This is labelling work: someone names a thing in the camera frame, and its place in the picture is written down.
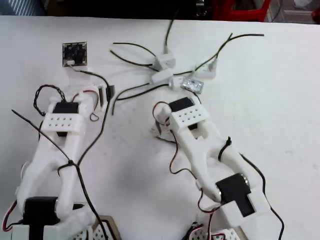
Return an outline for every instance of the white table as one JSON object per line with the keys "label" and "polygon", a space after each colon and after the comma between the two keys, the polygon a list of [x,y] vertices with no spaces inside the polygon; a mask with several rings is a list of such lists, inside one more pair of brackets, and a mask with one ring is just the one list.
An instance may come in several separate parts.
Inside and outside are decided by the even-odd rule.
{"label": "white table", "polygon": [[[62,68],[62,43],[86,41],[88,66],[118,92],[146,83],[151,72],[115,58],[109,53],[111,43],[138,43],[160,53],[168,24],[167,20],[0,17],[1,216],[15,199],[20,167],[32,159],[38,138],[10,109],[40,123],[42,118],[33,109],[36,89],[41,84],[63,88],[69,81]],[[317,239],[320,27],[177,20],[168,40],[177,60],[175,71],[190,70],[206,60],[231,32],[265,37],[240,38],[222,50],[216,79],[206,82],[200,95],[202,103],[220,132],[231,136],[232,143],[263,171],[268,199],[285,222],[282,239]],[[117,52],[133,61],[151,61],[139,48],[118,47]],[[52,93],[41,93],[42,109]],[[124,240],[151,236],[177,240],[195,219],[200,192],[188,173],[169,173],[175,147],[150,133],[153,105],[187,94],[163,88],[119,102],[115,116],[107,118],[104,135],[83,161],[93,203],[99,213],[114,217]],[[90,128],[98,132],[100,124]],[[188,165],[180,152],[174,168]],[[40,194],[52,196],[58,190],[59,178],[53,173]],[[79,185],[76,199],[84,200]],[[16,211],[11,220],[19,219]],[[252,239],[275,240],[279,231],[279,221],[270,214],[256,222]]]}

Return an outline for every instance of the circuit board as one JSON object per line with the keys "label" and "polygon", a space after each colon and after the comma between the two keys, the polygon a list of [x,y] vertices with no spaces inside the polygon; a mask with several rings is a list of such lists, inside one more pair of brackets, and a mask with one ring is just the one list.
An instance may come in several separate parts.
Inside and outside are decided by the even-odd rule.
{"label": "circuit board", "polygon": [[62,65],[64,67],[87,65],[87,43],[72,42],[62,45]]}

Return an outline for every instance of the red wire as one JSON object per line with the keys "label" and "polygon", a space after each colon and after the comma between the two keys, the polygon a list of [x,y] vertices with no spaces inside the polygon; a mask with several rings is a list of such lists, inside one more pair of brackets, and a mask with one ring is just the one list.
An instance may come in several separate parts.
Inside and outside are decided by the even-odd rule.
{"label": "red wire", "polygon": [[17,206],[17,200],[15,200],[13,202],[13,204],[11,205],[11,207],[9,208],[8,212],[5,214],[4,216],[4,219],[3,219],[3,222],[2,222],[2,231],[4,232],[9,232],[11,231],[12,229],[12,226],[7,228],[7,221],[8,221],[8,218],[10,216],[10,214],[12,213],[12,211],[15,209],[15,207]]}

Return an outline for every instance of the white connector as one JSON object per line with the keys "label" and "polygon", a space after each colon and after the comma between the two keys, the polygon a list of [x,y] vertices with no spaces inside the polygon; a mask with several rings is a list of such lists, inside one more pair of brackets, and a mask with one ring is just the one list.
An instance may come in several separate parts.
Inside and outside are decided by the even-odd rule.
{"label": "white connector", "polygon": [[152,75],[151,82],[153,84],[170,83],[172,82],[173,77],[174,77],[173,72],[171,71],[170,68],[167,68]]}
{"label": "white connector", "polygon": [[213,80],[216,78],[218,59],[215,57],[211,63],[207,63],[201,66],[194,72],[194,76],[197,79]]}
{"label": "white connector", "polygon": [[183,77],[183,76],[174,76],[174,77],[169,81],[169,87],[170,87],[171,89],[180,88],[183,81],[184,81],[184,77]]}
{"label": "white connector", "polygon": [[172,52],[155,57],[153,67],[157,70],[173,69],[176,66],[176,58]]}

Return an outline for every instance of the red chair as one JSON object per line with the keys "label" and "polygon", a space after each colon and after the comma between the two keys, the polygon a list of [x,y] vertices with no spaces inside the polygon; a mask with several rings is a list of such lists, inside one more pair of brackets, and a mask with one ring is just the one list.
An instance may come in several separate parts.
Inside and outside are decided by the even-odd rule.
{"label": "red chair", "polygon": [[253,10],[232,10],[234,3],[235,0],[213,0],[213,20],[264,22],[270,0],[264,0],[260,9]]}

